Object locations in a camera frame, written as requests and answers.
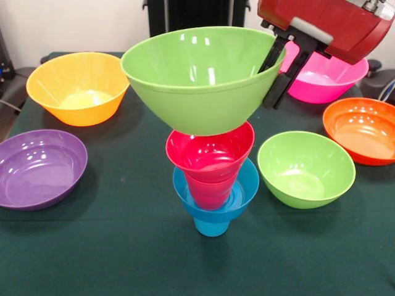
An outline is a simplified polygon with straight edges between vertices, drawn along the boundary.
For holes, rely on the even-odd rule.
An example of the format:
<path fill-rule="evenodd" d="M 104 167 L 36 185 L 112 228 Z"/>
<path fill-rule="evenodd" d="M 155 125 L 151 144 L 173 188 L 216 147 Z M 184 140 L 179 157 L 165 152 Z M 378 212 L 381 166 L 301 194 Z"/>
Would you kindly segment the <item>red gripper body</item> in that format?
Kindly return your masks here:
<path fill-rule="evenodd" d="M 282 31 L 293 27 L 349 64 L 369 55 L 394 22 L 393 1 L 259 1 L 257 14 Z"/>

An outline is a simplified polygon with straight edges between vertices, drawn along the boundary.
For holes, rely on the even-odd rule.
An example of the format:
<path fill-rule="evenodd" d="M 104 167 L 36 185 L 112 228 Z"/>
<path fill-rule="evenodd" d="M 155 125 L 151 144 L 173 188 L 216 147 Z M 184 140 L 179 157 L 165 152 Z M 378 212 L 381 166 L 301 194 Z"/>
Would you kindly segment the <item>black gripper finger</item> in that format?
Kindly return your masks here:
<path fill-rule="evenodd" d="M 267 54 L 262 65 L 260 66 L 258 73 L 262 73 L 275 65 L 286 43 L 287 39 L 285 39 L 284 37 L 277 36 L 275 38 L 274 43 L 270 48 L 269 53 Z"/>
<path fill-rule="evenodd" d="M 308 35 L 294 35 L 293 42 L 298 45 L 299 53 L 294 58 L 287 72 L 278 75 L 270 87 L 263 100 L 263 106 L 266 109 L 279 108 L 288 89 L 317 47 L 317 40 Z"/>

